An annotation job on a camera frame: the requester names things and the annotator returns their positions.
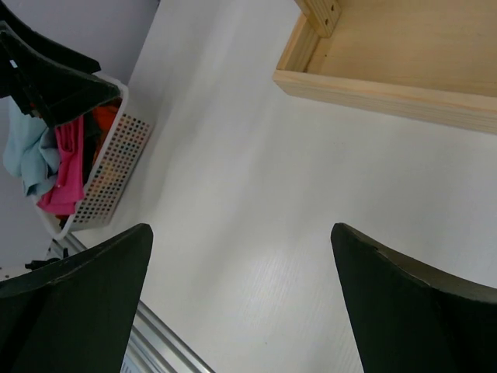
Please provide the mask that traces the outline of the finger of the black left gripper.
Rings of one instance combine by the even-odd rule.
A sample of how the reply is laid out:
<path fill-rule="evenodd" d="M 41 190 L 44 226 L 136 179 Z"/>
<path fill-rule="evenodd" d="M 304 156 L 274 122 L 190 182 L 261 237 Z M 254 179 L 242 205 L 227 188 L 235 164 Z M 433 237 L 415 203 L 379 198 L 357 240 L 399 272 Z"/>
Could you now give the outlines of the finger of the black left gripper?
<path fill-rule="evenodd" d="M 1 22 L 9 26 L 29 47 L 52 61 L 89 74 L 101 71 L 98 61 L 34 31 L 18 18 L 4 2 L 1 2 Z"/>
<path fill-rule="evenodd" d="M 1 97 L 22 114 L 58 127 L 119 96 L 117 85 L 45 57 L 1 22 Z"/>

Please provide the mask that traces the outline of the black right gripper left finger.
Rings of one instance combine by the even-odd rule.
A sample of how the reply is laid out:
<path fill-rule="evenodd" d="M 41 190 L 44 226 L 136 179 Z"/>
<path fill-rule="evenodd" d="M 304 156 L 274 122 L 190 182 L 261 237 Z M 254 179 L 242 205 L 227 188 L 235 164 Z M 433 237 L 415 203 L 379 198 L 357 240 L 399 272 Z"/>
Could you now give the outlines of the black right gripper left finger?
<path fill-rule="evenodd" d="M 138 224 L 1 282 L 3 372 L 118 372 L 151 258 Z"/>

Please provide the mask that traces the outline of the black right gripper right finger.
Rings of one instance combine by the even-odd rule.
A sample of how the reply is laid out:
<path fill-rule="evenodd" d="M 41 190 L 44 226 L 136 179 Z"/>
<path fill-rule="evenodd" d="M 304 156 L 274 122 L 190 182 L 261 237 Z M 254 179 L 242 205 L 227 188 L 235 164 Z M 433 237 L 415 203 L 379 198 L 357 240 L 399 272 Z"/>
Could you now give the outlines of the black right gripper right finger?
<path fill-rule="evenodd" d="M 494 372 L 496 289 L 337 223 L 330 236 L 365 372 Z"/>

